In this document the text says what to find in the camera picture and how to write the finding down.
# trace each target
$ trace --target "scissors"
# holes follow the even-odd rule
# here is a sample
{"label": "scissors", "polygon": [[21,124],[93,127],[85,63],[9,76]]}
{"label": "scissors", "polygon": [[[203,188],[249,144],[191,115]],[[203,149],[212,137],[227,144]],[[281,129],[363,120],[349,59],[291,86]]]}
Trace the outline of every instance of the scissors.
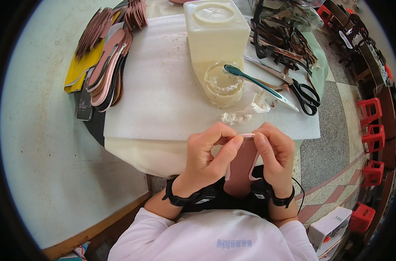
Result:
{"label": "scissors", "polygon": [[[252,63],[256,64],[257,66],[263,68],[264,70],[270,72],[274,76],[280,78],[282,81],[286,82],[289,85],[289,88],[294,92],[298,101],[300,102],[301,108],[303,112],[305,112],[305,114],[314,116],[317,113],[317,108],[320,106],[320,97],[313,88],[311,88],[306,84],[298,83],[295,79],[292,79],[286,74],[273,69],[264,62],[256,60],[247,55],[244,56],[244,59],[251,61]],[[312,95],[314,95],[315,99],[311,95],[309,95],[304,89],[309,91]]]}

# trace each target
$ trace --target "person's left hand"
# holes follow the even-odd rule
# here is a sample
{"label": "person's left hand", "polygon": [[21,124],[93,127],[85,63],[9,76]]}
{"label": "person's left hand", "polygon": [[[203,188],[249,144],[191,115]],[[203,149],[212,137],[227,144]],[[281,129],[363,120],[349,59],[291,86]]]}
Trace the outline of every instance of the person's left hand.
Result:
{"label": "person's left hand", "polygon": [[[228,164],[236,157],[243,137],[230,127],[217,122],[202,133],[188,138],[185,171],[172,185],[175,196],[189,197],[201,188],[214,184],[226,172]],[[216,157],[211,155],[215,145],[223,145]]]}

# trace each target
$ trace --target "tiled floor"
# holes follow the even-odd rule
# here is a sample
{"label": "tiled floor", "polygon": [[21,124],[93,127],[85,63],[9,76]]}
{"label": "tiled floor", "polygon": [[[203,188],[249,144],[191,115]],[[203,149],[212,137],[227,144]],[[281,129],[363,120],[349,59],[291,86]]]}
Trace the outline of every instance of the tiled floor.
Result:
{"label": "tiled floor", "polygon": [[[352,209],[362,181],[364,155],[361,127],[362,112],[356,102],[361,100],[351,73],[339,64],[330,37],[313,32],[323,48],[329,64],[322,104],[319,107],[320,139],[305,140],[294,159],[293,177],[303,186],[305,197],[294,182],[295,199],[302,203],[299,220],[307,228],[336,206]],[[152,176],[153,193],[166,185],[163,178]]]}

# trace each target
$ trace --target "white foam sheet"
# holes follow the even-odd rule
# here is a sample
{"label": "white foam sheet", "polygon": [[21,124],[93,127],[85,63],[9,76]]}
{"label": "white foam sheet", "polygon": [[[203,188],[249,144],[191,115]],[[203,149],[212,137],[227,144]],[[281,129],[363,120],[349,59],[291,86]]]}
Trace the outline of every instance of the white foam sheet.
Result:
{"label": "white foam sheet", "polygon": [[[246,55],[256,57],[249,43]],[[276,66],[272,58],[264,62]],[[279,85],[276,76],[245,61],[247,74]],[[289,71],[300,83],[307,83],[306,72]],[[243,110],[250,104],[258,87],[246,82],[239,103],[230,108],[216,108],[206,100],[196,84],[188,54],[184,15],[148,20],[148,27],[134,35],[124,69],[124,96],[105,117],[104,136],[113,138],[186,140],[191,133],[202,132],[220,121],[224,112]],[[298,108],[293,93],[282,92]],[[307,116],[274,103],[269,112],[255,114],[245,124],[233,125],[237,133],[249,133],[263,122],[270,122],[292,139],[320,138],[318,114]]]}

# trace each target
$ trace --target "yellow sheet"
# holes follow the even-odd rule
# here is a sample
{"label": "yellow sheet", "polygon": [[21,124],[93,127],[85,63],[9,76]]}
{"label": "yellow sheet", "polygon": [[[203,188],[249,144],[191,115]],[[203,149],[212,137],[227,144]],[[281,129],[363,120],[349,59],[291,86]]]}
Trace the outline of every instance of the yellow sheet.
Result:
{"label": "yellow sheet", "polygon": [[[120,13],[121,12],[117,12],[112,17],[113,22],[115,22]],[[67,72],[65,80],[65,92],[71,93],[73,91],[80,91],[82,89],[82,84],[83,80],[85,79],[86,72],[90,67],[94,66],[99,62],[99,59],[101,59],[102,50],[103,39],[88,54],[85,54],[80,62],[77,62],[76,56],[73,55],[72,61],[70,62],[69,71]]]}

